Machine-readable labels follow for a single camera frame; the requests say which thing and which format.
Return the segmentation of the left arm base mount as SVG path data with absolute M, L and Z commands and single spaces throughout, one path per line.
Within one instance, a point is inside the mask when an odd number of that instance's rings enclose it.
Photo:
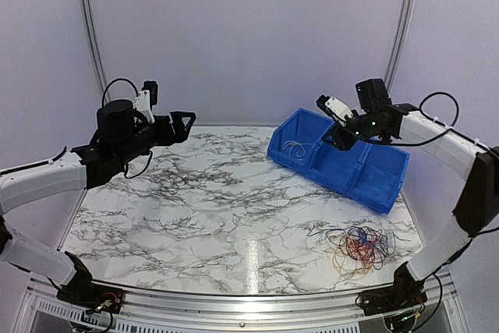
M 89 314 L 101 311 L 118 314 L 122 308 L 124 294 L 123 289 L 91 283 L 88 287 L 80 289 L 78 293 L 61 287 L 56 297 L 61 301 L 86 308 Z

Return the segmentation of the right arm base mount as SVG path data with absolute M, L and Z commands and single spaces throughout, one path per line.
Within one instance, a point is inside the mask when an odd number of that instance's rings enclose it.
M 386 314 L 397 310 L 419 306 L 428 300 L 424 289 L 417 289 L 407 295 L 397 293 L 392 286 L 363 290 L 355 304 L 362 309 L 365 316 Z

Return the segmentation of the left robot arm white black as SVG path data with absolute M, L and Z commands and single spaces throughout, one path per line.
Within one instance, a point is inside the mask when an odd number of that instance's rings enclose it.
M 126 173 L 131 161 L 153 147 L 186 141 L 195 120 L 193 112 L 154 115 L 144 93 L 135 101 L 108 102 L 97 111 L 97 130 L 87 145 L 1 172 L 1 214 L 60 193 L 103 186 Z M 1 223 L 1 260 L 57 282 L 83 306 L 98 299 L 98 288 L 81 260 L 21 235 L 5 222 Z

